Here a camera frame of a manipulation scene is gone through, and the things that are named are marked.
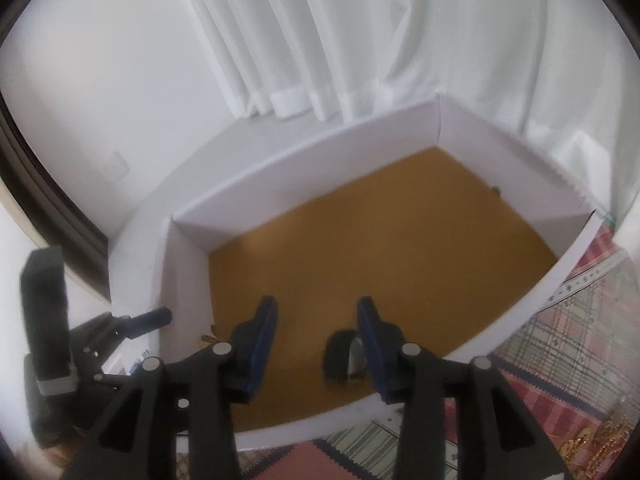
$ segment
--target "white cardboard box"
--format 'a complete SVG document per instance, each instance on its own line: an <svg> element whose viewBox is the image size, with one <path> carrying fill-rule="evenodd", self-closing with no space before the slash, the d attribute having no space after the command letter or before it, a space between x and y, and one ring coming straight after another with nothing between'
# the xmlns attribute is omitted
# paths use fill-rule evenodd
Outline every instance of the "white cardboard box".
<svg viewBox="0 0 640 480"><path fill-rule="evenodd" d="M155 207L159 211L155 239L148 232L143 234L140 218L133 218L112 243L114 298L130 303L140 296L136 292L140 288L146 291L147 308L164 305L174 312L174 321L160 334L159 353L165 361L174 362L195 352L197 339L213 323L209 253L313 198L430 147L440 147L488 186L499 187L503 200L558 257L518 303L452 352L450 359L468 362L487 354L523 325L569 274L602 223L603 214L594 201L579 192L555 164L523 139L445 98L347 126L329 125L303 136L300 142L291 138L294 142L288 146L284 143L268 156L254 157L225 180L211 180L209 189L198 181L200 192L195 192L190 178L206 178L210 170L198 174L191 168L191 174L169 179L163 186L173 189L170 200L165 189L159 191L157 203L151 200L151 206L143 205L143 209ZM141 239L146 236L147 242L139 243L142 253L132 256L134 251L125 243L133 242L135 247L136 232ZM154 344L151 339L152 354L156 353ZM281 446L316 438L384 416L388 410L378 396L370 396L305 420L240 433L238 448Z"/></svg>

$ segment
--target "curtain fold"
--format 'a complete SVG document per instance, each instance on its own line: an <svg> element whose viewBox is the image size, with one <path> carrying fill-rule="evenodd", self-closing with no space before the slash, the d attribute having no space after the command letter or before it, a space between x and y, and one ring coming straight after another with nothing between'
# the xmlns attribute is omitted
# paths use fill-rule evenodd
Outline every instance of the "curtain fold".
<svg viewBox="0 0 640 480"><path fill-rule="evenodd" d="M601 0L188 1L236 118L446 94L555 159L640 261L640 63Z"/></svg>

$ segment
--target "gold jewelry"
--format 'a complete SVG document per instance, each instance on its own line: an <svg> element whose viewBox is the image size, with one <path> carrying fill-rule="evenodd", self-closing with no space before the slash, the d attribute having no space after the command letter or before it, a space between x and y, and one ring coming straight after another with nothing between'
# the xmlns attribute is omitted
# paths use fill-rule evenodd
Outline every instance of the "gold jewelry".
<svg viewBox="0 0 640 480"><path fill-rule="evenodd" d="M591 433L593 433L591 428L584 428L580 433L578 433L577 438L572 438L571 440L567 440L562 443L559 453L567 467L569 467L574 461L574 458L580 448L591 439Z"/></svg>
<svg viewBox="0 0 640 480"><path fill-rule="evenodd" d="M220 339L218 339L215 335L216 332L215 332L215 327L213 325L211 325L210 330L211 330L211 335L205 334L205 335L201 335L198 338L198 341L197 341L198 348L203 349L209 345L220 342Z"/></svg>
<svg viewBox="0 0 640 480"><path fill-rule="evenodd" d="M599 448L585 469L574 472L575 480L593 478L607 457L625 447L626 441L629 439L629 423L626 416L623 415L617 424L612 420L601 424L593 439Z"/></svg>

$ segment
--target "small black object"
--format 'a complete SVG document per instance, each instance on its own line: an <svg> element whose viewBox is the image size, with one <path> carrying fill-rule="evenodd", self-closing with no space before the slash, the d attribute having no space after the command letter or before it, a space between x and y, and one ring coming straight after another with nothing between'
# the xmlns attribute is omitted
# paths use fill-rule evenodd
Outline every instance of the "small black object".
<svg viewBox="0 0 640 480"><path fill-rule="evenodd" d="M444 399L456 400L460 480L571 478L553 443L499 370L485 357L471 364L438 359L405 345L380 319L371 298L358 303L358 328L375 389L405 402L396 480L444 478Z"/></svg>
<svg viewBox="0 0 640 480"><path fill-rule="evenodd" d="M71 355L65 264L60 247L29 255L20 275L20 294L33 370L39 381L62 384L71 375Z"/></svg>
<svg viewBox="0 0 640 480"><path fill-rule="evenodd" d="M362 377L364 368L353 367L353 346L359 342L356 330L338 330L326 342L324 348L324 379L329 383L345 384Z"/></svg>

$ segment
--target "white wall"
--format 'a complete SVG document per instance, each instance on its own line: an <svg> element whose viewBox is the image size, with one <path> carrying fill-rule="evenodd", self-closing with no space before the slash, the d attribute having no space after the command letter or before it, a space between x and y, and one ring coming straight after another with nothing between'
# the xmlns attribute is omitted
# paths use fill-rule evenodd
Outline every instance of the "white wall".
<svg viewBox="0 0 640 480"><path fill-rule="evenodd" d="M19 277L27 256L36 248L0 205L0 431L12 449L33 439L29 427L22 361L28 353L22 323ZM69 319L72 326L108 309L72 279L66 280Z"/></svg>
<svg viewBox="0 0 640 480"><path fill-rule="evenodd" d="M0 49L0 88L18 127L107 235L232 122L187 9L183 0L33 0ZM129 168L120 180L115 153Z"/></svg>

